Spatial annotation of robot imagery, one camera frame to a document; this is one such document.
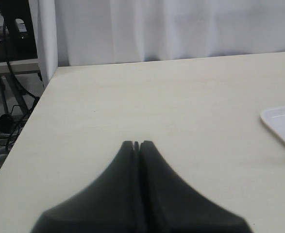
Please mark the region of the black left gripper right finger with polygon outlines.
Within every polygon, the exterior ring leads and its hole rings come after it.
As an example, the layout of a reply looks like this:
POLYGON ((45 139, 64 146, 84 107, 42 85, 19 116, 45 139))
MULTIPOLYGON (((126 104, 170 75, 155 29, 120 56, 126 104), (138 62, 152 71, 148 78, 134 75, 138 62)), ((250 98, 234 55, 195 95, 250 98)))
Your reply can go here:
POLYGON ((155 144, 140 146, 139 181, 149 233, 250 233, 246 220, 185 182, 155 144))

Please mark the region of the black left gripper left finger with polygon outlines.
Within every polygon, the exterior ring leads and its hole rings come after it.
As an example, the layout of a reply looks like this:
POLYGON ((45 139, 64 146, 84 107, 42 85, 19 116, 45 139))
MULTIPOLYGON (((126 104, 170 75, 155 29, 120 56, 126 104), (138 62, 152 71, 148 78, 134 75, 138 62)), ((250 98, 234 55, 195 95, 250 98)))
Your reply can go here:
POLYGON ((32 232, 142 232, 138 148, 137 142, 124 141, 99 177, 78 194, 46 210, 32 232))

